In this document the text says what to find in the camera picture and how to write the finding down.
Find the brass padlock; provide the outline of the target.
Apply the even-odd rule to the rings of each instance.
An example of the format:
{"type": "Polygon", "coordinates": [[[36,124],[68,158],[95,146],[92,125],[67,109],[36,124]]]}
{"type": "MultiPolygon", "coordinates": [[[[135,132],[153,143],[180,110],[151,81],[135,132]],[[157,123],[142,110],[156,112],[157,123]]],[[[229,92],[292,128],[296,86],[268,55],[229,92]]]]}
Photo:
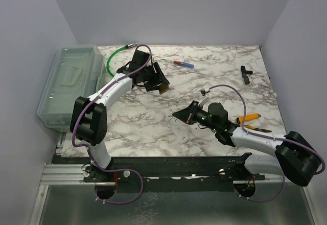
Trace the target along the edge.
{"type": "Polygon", "coordinates": [[[162,83],[162,84],[158,87],[158,91],[159,91],[159,94],[160,94],[160,95],[164,94],[164,93],[167,92],[169,89],[170,89],[169,85],[168,85],[168,84],[165,84],[165,83],[162,83]]]}

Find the green cable lock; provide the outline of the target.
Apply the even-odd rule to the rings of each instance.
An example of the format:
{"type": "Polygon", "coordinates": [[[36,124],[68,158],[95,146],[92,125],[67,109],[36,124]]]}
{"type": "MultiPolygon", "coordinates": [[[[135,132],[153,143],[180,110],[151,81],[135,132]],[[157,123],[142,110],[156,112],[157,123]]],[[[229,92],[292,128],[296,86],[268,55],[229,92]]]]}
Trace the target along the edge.
{"type": "Polygon", "coordinates": [[[118,54],[119,52],[121,52],[121,51],[124,51],[124,50],[126,50],[126,49],[131,49],[131,48],[134,48],[134,47],[137,47],[137,46],[138,46],[137,43],[130,43],[130,44],[127,44],[127,45],[125,45],[125,46],[123,46],[123,47],[117,49],[116,51],[114,51],[114,52],[109,56],[109,58],[108,58],[108,60],[107,60],[107,62],[106,62],[106,69],[107,69],[107,71],[108,71],[108,73],[109,73],[109,75],[110,75],[111,77],[114,77],[114,73],[113,73],[113,72],[111,71],[111,69],[110,69],[110,63],[111,63],[113,57],[114,57],[116,54],[118,54]]]}

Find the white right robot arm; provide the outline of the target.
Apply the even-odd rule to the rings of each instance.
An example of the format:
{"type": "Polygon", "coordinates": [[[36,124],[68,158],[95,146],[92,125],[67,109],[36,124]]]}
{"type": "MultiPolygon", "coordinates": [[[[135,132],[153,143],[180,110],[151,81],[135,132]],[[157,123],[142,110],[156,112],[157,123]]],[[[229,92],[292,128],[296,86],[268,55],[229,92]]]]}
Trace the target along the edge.
{"type": "Polygon", "coordinates": [[[316,151],[300,134],[291,132],[286,136],[274,136],[242,129],[228,119],[228,112],[221,103],[211,103],[203,110],[198,101],[193,101],[172,115],[187,125],[197,123],[209,128],[223,145],[261,152],[261,155],[251,154],[245,162],[236,165],[235,174],[242,180],[253,174],[275,174],[305,187],[323,165],[316,151]]]}

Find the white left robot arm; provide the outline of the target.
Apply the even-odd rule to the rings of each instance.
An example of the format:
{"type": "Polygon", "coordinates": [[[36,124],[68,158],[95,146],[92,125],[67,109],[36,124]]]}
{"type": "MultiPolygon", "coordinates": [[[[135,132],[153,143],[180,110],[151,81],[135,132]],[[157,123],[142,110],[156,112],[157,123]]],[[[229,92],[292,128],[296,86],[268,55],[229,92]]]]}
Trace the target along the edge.
{"type": "Polygon", "coordinates": [[[132,60],[120,67],[114,77],[94,94],[75,100],[70,131],[74,147],[86,147],[91,164],[96,166],[96,176],[103,182],[113,177],[111,156],[105,146],[107,112],[126,92],[135,86],[146,91],[169,90],[169,81],[152,55],[136,50],[132,60]]]}

